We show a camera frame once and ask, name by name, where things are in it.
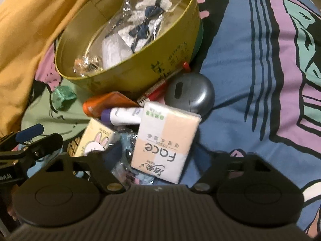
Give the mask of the yellow bunny tissue pack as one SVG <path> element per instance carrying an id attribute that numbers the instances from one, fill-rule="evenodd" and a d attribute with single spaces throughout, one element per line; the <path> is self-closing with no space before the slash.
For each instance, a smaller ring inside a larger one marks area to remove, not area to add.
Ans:
<path id="1" fill-rule="evenodd" d="M 80 139 L 75 157 L 86 156 L 92 151 L 104 151 L 119 139 L 118 132 L 91 118 Z"/>

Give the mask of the clear crinkled plastic bag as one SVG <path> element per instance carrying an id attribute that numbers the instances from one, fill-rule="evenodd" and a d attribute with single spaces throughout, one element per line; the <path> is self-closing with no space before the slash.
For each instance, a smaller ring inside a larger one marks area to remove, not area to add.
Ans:
<path id="1" fill-rule="evenodd" d="M 126 188 L 131 185 L 150 186 L 154 183 L 155 177 L 143 173 L 131 167 L 133 152 L 137 139 L 137 134 L 125 127 L 116 127 L 119 142 L 121 143 L 121 158 L 112 169 L 112 174 L 123 184 Z"/>

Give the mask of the teal foil packet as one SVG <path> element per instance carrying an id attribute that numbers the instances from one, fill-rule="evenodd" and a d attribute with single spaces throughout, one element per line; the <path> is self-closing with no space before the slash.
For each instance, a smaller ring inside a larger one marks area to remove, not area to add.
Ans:
<path id="1" fill-rule="evenodd" d="M 77 95 L 68 85 L 56 87 L 51 95 L 52 106 L 55 110 L 65 110 L 77 99 Z"/>

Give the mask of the white tube purple cap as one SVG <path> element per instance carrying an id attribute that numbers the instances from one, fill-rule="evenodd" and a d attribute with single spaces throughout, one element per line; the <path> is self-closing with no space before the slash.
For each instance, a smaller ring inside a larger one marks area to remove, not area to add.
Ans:
<path id="1" fill-rule="evenodd" d="M 141 123 L 143 108 L 112 108 L 101 113 L 101 121 L 106 125 L 125 126 Z"/>

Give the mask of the grey round case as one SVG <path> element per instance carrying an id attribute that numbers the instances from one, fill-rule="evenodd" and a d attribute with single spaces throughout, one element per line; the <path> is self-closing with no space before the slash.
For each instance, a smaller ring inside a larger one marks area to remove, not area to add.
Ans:
<path id="1" fill-rule="evenodd" d="M 212 82 L 202 74 L 182 74 L 168 85 L 164 102 L 167 106 L 206 116 L 214 107 Z"/>

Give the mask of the clear bag of snacks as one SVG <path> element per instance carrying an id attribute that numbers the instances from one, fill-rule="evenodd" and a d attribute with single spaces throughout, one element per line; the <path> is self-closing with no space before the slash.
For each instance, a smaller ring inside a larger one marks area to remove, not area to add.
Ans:
<path id="1" fill-rule="evenodd" d="M 98 56 L 83 55 L 74 61 L 73 72 L 80 77 L 90 77 L 103 70 L 101 58 Z"/>

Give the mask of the orange tube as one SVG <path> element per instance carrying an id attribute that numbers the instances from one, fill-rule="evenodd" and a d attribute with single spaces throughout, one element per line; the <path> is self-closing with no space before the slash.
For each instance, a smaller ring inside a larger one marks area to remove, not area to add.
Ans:
<path id="1" fill-rule="evenodd" d="M 139 104 L 118 91 L 93 96 L 83 103 L 83 111 L 88 117 L 100 117 L 105 109 L 131 107 L 139 107 Z"/>

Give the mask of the red white pen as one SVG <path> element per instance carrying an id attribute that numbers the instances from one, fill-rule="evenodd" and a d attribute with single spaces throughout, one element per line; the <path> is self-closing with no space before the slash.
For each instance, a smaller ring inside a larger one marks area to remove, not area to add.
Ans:
<path id="1" fill-rule="evenodd" d="M 137 103 L 143 107 L 146 102 L 158 100 L 165 92 L 169 81 L 178 74 L 190 72 L 189 63 L 184 61 L 178 65 L 178 68 L 167 75 L 165 78 L 161 78 L 156 84 L 145 91 L 138 99 Z"/>

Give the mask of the yellow blanket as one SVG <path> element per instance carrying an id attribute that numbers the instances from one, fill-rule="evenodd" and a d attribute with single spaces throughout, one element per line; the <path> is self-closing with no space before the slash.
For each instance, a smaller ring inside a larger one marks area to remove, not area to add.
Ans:
<path id="1" fill-rule="evenodd" d="M 1 136 L 18 129 L 39 62 L 88 0 L 1 4 Z"/>

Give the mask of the colourful patterned bedspread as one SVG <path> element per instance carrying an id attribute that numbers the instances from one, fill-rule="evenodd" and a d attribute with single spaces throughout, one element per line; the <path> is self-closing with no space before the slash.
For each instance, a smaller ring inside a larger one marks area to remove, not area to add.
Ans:
<path id="1" fill-rule="evenodd" d="M 11 240 L 320 240 L 320 12 L 310 0 L 197 5 L 191 62 L 215 101 L 178 184 L 100 193 L 84 173 L 47 173 L 49 162 L 13 196 L 23 224 Z M 210 151 L 255 154 L 270 171 L 195 193 L 195 157 Z"/>

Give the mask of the round yellow green tin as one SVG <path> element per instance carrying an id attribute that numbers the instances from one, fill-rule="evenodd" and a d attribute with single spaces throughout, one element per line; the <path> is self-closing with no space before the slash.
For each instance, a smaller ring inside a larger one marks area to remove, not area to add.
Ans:
<path id="1" fill-rule="evenodd" d="M 133 97 L 190 62 L 202 42 L 197 0 L 90 0 L 63 31 L 61 76 Z"/>

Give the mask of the clear bag with bow tie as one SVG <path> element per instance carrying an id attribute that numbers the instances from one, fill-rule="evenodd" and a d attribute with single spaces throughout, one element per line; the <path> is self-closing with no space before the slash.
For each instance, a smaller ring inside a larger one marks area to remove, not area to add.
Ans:
<path id="1" fill-rule="evenodd" d="M 183 0 L 124 0 L 122 7 L 105 24 L 100 37 L 102 48 L 137 53 L 156 40 L 161 29 Z"/>

